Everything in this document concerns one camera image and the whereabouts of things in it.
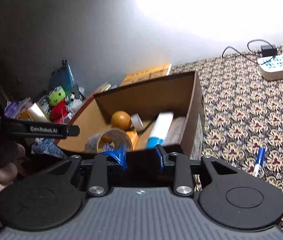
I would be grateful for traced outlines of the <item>person's left hand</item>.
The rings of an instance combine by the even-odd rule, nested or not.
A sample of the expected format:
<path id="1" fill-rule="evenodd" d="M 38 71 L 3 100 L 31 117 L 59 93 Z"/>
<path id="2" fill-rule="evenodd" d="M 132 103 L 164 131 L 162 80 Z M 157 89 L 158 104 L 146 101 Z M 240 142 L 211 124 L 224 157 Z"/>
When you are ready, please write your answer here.
<path id="1" fill-rule="evenodd" d="M 21 144 L 9 141 L 0 145 L 0 192 L 17 177 L 18 168 L 14 162 L 24 155 L 25 148 Z"/>

